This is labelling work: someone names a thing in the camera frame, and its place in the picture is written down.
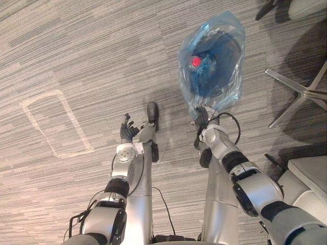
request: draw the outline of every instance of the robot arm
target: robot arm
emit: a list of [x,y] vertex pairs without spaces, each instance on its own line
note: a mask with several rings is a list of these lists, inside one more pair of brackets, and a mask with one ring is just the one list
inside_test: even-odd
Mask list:
[[278,184],[242,154],[223,127],[211,122],[199,139],[229,174],[243,210],[260,217],[277,245],[326,244],[325,225],[304,210],[284,203]]
[[130,116],[125,114],[120,131],[122,144],[116,149],[115,160],[118,164],[113,168],[104,192],[81,222],[81,234],[63,245],[119,245],[124,240],[127,196],[134,180],[137,155],[143,154],[142,143],[132,143],[139,129],[132,127],[133,122],[127,124],[129,119]]

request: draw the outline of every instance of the red light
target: red light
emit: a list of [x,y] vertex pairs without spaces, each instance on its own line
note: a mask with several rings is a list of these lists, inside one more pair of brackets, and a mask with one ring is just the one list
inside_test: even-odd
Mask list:
[[192,59],[192,65],[193,66],[199,66],[201,64],[201,59],[199,57],[194,57]]

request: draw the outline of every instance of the metal chair leg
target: metal chair leg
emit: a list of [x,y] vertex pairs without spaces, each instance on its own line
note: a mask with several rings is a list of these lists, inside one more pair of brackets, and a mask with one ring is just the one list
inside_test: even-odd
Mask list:
[[295,110],[297,107],[299,107],[304,101],[306,100],[306,98],[302,95],[299,95],[295,101],[293,101],[292,104],[290,104],[290,106],[278,117],[276,118],[270,125],[269,128],[272,129],[273,127],[276,126],[276,124],[281,121],[289,112]]
[[322,68],[320,69],[318,75],[316,76],[316,78],[313,80],[313,82],[311,83],[311,85],[308,87],[308,90],[315,90],[318,83],[320,82],[322,76],[324,75],[324,73],[326,72],[327,69],[327,61],[325,61],[324,65],[322,66]]
[[265,71],[265,73],[272,76],[273,78],[277,79],[278,81],[282,82],[284,85],[294,89],[298,93],[303,93],[304,91],[307,90],[306,87],[292,81],[291,79],[288,79],[287,77],[282,76],[281,74],[279,74],[271,69],[267,69]]
[[318,106],[320,106],[322,109],[324,109],[325,111],[327,111],[327,104],[319,99],[314,99],[314,98],[309,98],[311,99],[314,103],[316,103]]
[[309,97],[309,98],[327,101],[327,93],[326,92],[308,90],[308,91],[303,92],[303,95],[306,97]]

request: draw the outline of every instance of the gray carpet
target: gray carpet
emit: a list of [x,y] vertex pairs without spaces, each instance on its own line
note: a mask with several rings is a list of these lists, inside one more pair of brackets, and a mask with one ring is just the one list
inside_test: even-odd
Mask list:
[[[281,174],[264,153],[285,164],[325,152],[326,113],[312,102],[268,129],[294,93],[264,71],[310,82],[326,59],[326,12],[286,21],[279,8],[255,21],[264,2],[1,1],[0,244],[60,244],[69,218],[107,183],[122,115],[140,124],[149,101],[160,108],[153,186],[162,190],[177,234],[197,237],[207,171],[193,148],[196,129],[179,91],[177,51],[184,37],[225,10],[246,29],[243,92],[228,110],[241,124],[239,148],[275,179]],[[23,110],[22,102],[54,89],[63,96]],[[233,122],[222,123],[235,139]],[[77,151],[85,154],[73,156]],[[240,244],[267,244],[258,221],[239,209]],[[153,225],[155,234],[172,233],[157,192]]]

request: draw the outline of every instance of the blue plastic bag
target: blue plastic bag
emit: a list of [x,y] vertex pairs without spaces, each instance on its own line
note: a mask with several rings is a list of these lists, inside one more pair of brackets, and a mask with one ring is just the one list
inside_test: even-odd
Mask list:
[[244,43],[245,30],[228,11],[184,39],[178,53],[179,84],[192,119],[200,106],[220,111],[239,99]]

